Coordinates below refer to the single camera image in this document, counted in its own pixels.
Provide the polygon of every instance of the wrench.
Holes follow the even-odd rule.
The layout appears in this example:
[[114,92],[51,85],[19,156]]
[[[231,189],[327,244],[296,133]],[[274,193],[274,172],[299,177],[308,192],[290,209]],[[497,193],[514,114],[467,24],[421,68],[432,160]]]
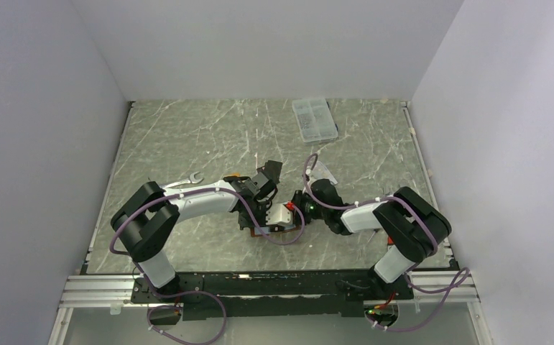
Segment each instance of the wrench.
[[197,172],[191,173],[190,177],[186,178],[185,180],[176,181],[176,182],[173,182],[173,183],[169,183],[167,185],[161,185],[160,187],[162,189],[165,189],[165,188],[177,187],[179,185],[196,184],[196,183],[201,183],[204,179],[205,178],[200,174],[200,171],[197,171]]

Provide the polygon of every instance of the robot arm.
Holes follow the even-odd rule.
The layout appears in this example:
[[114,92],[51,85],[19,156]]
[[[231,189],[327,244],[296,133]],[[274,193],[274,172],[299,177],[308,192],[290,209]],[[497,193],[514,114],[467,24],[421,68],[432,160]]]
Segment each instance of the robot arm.
[[227,177],[211,185],[193,188],[161,189],[156,182],[145,183],[116,212],[110,224],[114,230],[139,210],[143,205],[168,196],[180,195],[153,205],[148,209],[153,213],[148,218],[147,212],[139,214],[121,232],[120,240],[134,262],[137,262],[159,293],[169,295],[179,288],[179,277],[175,268],[169,263],[167,255],[162,251],[175,224],[203,214],[216,212],[239,212],[239,225],[253,227],[246,209],[241,201],[231,193],[238,193],[250,206],[252,213],[259,222],[265,224],[267,209],[271,200],[265,200],[271,193],[276,193],[281,162],[268,161],[258,169],[256,176]]
[[[176,293],[179,278],[162,251],[175,224],[203,214],[215,212],[239,212],[239,226],[254,228],[251,216],[241,201],[225,190],[238,193],[250,206],[260,226],[270,231],[292,229],[302,223],[300,215],[283,204],[272,205],[277,192],[282,163],[269,161],[258,169],[256,176],[227,177],[211,185],[200,187],[161,189],[156,182],[145,183],[114,215],[111,226],[121,227],[143,205],[165,196],[180,195],[153,205],[148,211],[132,220],[120,234],[120,240],[134,262],[138,262],[152,284],[160,293]],[[429,203],[408,187],[399,189],[387,197],[387,201],[364,205],[350,205],[342,201],[335,187],[327,179],[317,180],[310,192],[297,190],[292,204],[302,210],[305,223],[322,219],[336,234],[351,235],[364,230],[384,229],[394,242],[387,254],[373,267],[380,281],[392,283],[413,265],[422,262],[434,251],[434,243],[442,242],[451,232],[446,219]],[[416,221],[410,221],[411,213],[399,203],[405,204],[426,225],[428,233]]]
[[[394,246],[373,267],[374,273],[385,283],[392,283],[412,266],[433,254],[434,243],[421,224],[409,220],[410,210],[426,225],[435,243],[441,243],[451,232],[451,225],[427,201],[408,187],[400,188],[380,202],[351,205],[342,201],[328,179],[310,185],[310,193],[296,191],[293,202],[305,214],[305,222],[323,219],[336,234],[351,235],[366,230],[384,229]],[[334,209],[322,206],[336,206]]]

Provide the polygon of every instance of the white enclosure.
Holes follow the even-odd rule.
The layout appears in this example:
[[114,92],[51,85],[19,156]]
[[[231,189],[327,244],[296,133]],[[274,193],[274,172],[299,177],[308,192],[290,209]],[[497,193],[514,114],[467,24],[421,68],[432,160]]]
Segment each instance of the white enclosure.
[[311,96],[412,101],[494,343],[554,344],[554,0],[0,0],[0,344],[49,339],[127,101]]

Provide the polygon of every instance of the clear plastic box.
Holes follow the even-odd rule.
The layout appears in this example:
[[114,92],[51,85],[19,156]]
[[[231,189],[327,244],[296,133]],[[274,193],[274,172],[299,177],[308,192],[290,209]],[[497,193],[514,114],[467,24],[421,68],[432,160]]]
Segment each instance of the clear plastic box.
[[292,102],[292,108],[305,144],[329,142],[338,138],[336,124],[324,98],[298,99]]

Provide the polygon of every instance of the gray marble table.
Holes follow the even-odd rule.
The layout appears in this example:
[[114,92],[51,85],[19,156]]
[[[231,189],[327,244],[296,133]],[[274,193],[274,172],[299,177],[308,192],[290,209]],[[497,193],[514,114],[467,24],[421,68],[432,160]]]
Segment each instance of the gray marble table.
[[[339,128],[335,142],[304,145],[291,100],[138,101],[130,113],[106,205],[92,245],[89,273],[130,272],[128,257],[109,254],[114,231],[109,220],[148,180],[167,183],[202,171],[204,183],[224,175],[254,175],[267,160],[283,163],[279,193],[283,202],[302,189],[306,157],[320,161],[338,180],[345,201],[362,201],[408,185],[423,198],[429,190],[406,118],[397,100],[328,100]],[[271,235],[288,240],[295,234]],[[236,214],[211,214],[178,224],[165,252],[179,271],[330,270],[369,268],[387,250],[383,231],[333,234],[321,221],[309,225],[290,246],[239,231]],[[445,252],[426,267],[448,266]]]

